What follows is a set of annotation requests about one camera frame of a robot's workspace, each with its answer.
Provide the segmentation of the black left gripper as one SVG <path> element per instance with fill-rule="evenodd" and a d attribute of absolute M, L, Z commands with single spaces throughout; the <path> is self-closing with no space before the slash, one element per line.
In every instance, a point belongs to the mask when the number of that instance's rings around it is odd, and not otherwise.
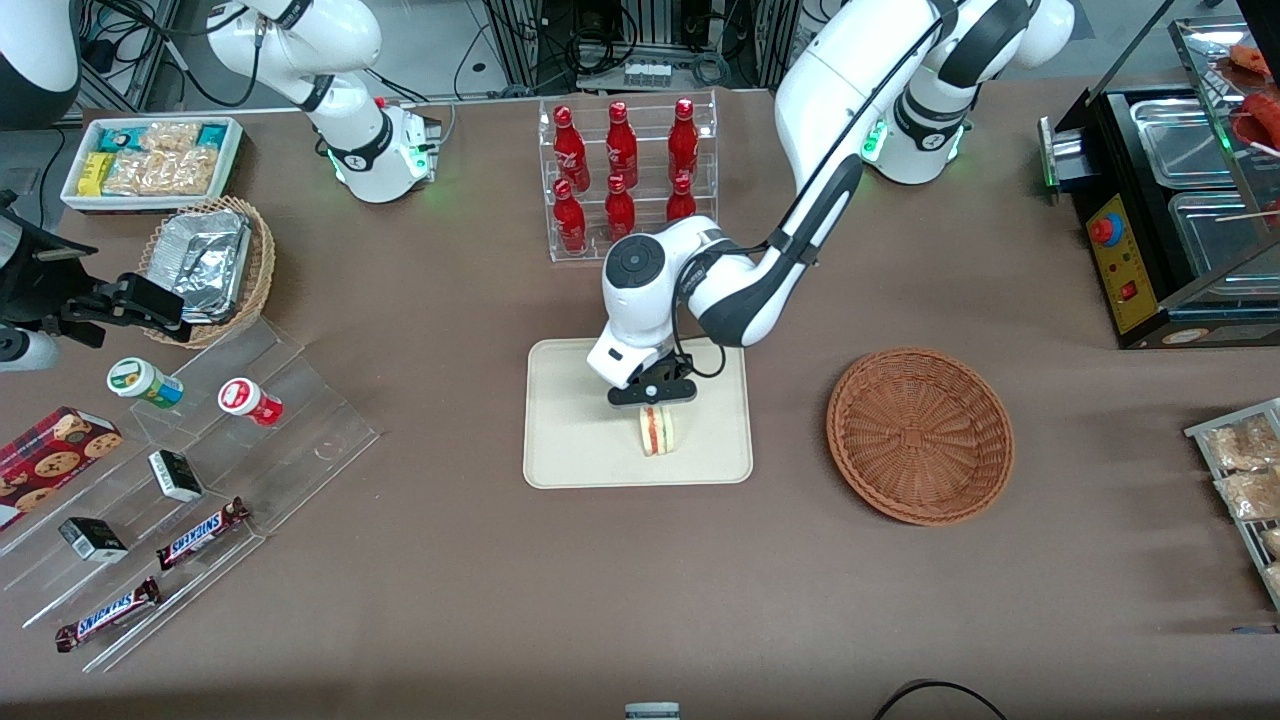
<path fill-rule="evenodd" d="M 692 361 L 686 354 L 669 352 L 648 369 L 634 374 L 625 388 L 612 388 L 607 401 L 612 407 L 645 407 L 686 404 L 698 396 L 690 378 Z"/>

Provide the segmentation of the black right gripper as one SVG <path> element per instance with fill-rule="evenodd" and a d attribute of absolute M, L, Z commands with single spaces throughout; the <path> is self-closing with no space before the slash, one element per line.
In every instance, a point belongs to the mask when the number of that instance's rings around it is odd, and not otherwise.
<path fill-rule="evenodd" d="M 136 273 L 113 283 L 92 282 L 90 290 L 60 306 L 60 334 L 86 346 L 101 347 L 104 324 L 138 327 L 178 343 L 189 341 L 192 325 L 182 316 L 184 300 Z"/>

